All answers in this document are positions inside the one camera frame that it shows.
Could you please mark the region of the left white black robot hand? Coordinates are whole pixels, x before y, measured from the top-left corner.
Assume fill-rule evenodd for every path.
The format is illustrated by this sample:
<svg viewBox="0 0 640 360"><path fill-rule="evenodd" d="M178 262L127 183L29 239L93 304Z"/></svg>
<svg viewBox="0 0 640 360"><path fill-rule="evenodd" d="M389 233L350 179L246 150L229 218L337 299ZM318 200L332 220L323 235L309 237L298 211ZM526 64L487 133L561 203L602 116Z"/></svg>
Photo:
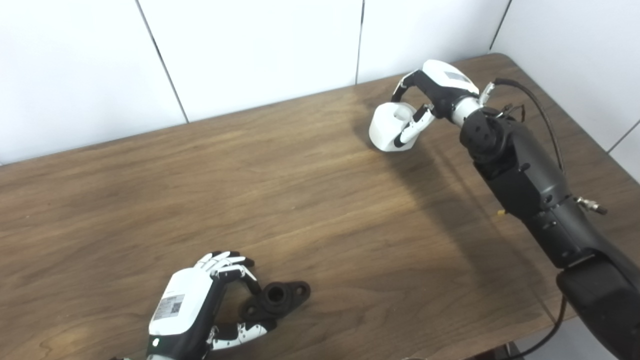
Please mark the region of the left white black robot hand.
<svg viewBox="0 0 640 360"><path fill-rule="evenodd" d="M241 346L267 335L277 322L216 323L227 287L243 282L250 294L261 291L250 271L254 261L238 251L213 251L175 272L148 326L148 360L204 360L210 353Z"/></svg>

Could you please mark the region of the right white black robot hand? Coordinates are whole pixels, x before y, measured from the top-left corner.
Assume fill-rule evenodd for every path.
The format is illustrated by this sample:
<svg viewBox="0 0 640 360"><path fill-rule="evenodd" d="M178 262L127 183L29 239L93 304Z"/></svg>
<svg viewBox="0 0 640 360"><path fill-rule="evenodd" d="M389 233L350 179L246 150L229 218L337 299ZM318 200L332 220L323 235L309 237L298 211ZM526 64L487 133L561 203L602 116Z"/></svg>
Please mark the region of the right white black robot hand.
<svg viewBox="0 0 640 360"><path fill-rule="evenodd" d="M393 140L396 148L406 146L435 119L446 119L462 127L468 116L480 109L480 91L459 69L440 60L428 59L423 66L405 75L391 95L400 103L409 88L416 87L430 104L416 110Z"/></svg>

